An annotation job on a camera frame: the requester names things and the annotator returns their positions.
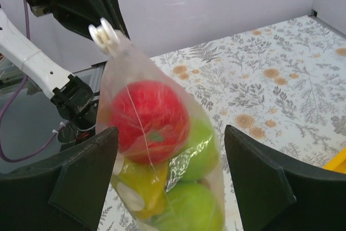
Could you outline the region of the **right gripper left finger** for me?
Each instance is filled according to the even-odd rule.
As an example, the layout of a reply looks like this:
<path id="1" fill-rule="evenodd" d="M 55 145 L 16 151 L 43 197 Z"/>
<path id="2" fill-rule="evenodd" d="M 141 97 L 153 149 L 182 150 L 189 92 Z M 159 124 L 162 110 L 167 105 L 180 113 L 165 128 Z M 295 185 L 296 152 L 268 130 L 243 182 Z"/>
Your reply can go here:
<path id="1" fill-rule="evenodd" d="M 111 127 L 1 174 L 1 230 L 97 230 L 117 149 L 118 130 Z"/>

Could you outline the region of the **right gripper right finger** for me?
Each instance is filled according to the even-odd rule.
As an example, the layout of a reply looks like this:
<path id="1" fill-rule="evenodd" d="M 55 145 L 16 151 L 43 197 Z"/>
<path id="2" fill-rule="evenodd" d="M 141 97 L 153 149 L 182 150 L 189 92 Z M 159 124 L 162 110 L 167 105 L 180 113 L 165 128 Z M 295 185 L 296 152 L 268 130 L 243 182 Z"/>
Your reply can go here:
<path id="1" fill-rule="evenodd" d="M 224 143 L 244 230 L 345 230 L 345 174 L 294 159 L 231 125 Z"/>

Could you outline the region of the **clear zip top bag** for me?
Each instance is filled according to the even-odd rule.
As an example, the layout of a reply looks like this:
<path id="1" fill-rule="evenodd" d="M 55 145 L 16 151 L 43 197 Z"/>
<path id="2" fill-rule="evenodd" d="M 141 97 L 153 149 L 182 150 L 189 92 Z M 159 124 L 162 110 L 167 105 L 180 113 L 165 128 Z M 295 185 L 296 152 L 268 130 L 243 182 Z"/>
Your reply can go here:
<path id="1" fill-rule="evenodd" d="M 217 134 L 203 107 L 124 33 L 89 26 L 107 61 L 96 130 L 118 130 L 111 185 L 140 230 L 224 230 Z"/>

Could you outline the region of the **red fake tomato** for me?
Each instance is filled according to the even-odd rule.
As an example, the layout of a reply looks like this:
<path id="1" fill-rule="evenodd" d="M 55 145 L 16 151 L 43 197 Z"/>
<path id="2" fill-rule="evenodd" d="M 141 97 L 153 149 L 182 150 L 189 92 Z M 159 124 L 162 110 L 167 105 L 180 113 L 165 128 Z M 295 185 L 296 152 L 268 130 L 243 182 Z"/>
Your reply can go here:
<path id="1" fill-rule="evenodd" d="M 173 88 L 163 82 L 132 82 L 115 95 L 111 108 L 109 125 L 119 131 L 118 150 L 136 163 L 170 159 L 189 135 L 188 110 Z"/>

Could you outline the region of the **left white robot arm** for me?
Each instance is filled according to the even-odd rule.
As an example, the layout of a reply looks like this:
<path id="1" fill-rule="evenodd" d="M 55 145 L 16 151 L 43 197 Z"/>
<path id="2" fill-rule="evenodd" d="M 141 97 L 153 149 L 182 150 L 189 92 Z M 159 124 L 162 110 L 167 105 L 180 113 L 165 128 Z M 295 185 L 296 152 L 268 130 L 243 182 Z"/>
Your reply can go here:
<path id="1" fill-rule="evenodd" d="M 94 41 L 106 54 L 119 50 L 121 38 L 128 35 L 118 0 L 26 0 L 25 4 L 35 16 L 52 14 L 63 27 Z M 43 90 L 63 119 L 76 126 L 81 141 L 95 133 L 91 88 L 36 47 L 4 12 L 1 53 Z"/>

